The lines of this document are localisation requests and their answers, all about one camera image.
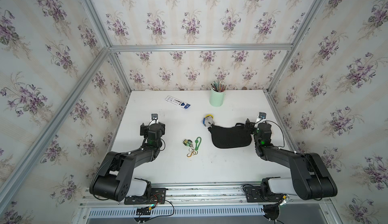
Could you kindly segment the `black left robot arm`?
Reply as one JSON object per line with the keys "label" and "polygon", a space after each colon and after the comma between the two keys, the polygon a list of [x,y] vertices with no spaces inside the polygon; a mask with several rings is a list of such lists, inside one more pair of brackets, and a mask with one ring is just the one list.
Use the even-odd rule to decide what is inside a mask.
{"label": "black left robot arm", "polygon": [[128,152],[108,152],[91,181],[90,194],[95,198],[122,201],[130,190],[134,169],[154,161],[159,155],[164,134],[163,123],[142,124],[140,135],[144,140],[141,146]]}

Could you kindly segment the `yellow blue plush keychain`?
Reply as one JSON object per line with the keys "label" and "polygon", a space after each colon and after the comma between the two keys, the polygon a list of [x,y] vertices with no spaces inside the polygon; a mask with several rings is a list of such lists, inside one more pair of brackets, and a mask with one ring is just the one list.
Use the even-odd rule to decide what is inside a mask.
{"label": "yellow blue plush keychain", "polygon": [[202,123],[205,127],[211,127],[214,125],[214,118],[212,115],[206,115],[203,120],[202,120]]}

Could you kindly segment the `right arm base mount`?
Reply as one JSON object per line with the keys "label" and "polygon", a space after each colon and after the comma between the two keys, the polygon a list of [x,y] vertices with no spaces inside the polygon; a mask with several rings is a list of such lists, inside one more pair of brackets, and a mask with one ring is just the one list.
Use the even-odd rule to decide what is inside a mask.
{"label": "right arm base mount", "polygon": [[272,177],[262,179],[260,185],[242,185],[249,203],[282,203],[288,196],[297,196],[291,178]]}

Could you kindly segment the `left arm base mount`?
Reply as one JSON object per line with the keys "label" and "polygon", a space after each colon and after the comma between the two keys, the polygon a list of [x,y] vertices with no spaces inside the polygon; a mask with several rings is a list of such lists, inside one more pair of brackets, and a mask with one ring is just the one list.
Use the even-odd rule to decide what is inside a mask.
{"label": "left arm base mount", "polygon": [[153,206],[164,204],[167,190],[167,188],[153,187],[148,180],[134,178],[124,198],[124,204],[149,204]]}

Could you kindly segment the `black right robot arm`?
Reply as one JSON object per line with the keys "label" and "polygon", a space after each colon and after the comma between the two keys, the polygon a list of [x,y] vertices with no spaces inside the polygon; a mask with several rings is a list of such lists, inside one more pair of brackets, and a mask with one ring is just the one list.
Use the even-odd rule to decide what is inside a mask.
{"label": "black right robot arm", "polygon": [[264,178],[260,187],[263,199],[275,195],[295,195],[303,200],[321,200],[337,196],[337,186],[317,153],[299,153],[281,149],[271,143],[272,121],[246,120],[244,129],[253,135],[256,154],[290,170],[289,178]]}

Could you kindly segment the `black knitted shoulder bag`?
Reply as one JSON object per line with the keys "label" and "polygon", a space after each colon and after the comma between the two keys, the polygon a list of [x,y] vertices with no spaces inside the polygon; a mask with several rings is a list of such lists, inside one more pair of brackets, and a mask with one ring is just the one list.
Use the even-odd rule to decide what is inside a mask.
{"label": "black knitted shoulder bag", "polygon": [[245,125],[242,123],[236,123],[231,128],[213,125],[208,127],[208,131],[211,134],[213,145],[219,149],[247,147],[252,142],[250,132],[245,129]]}

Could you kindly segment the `green charm keychain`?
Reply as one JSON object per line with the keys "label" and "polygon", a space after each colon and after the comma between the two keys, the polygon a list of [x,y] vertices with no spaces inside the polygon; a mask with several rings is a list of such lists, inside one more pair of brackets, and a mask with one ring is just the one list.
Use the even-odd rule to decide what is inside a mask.
{"label": "green charm keychain", "polygon": [[199,148],[200,148],[200,145],[202,143],[202,138],[201,137],[197,137],[195,139],[195,141],[192,141],[190,139],[185,139],[183,140],[183,145],[188,147],[189,148],[189,151],[193,152],[193,151],[198,151]]}

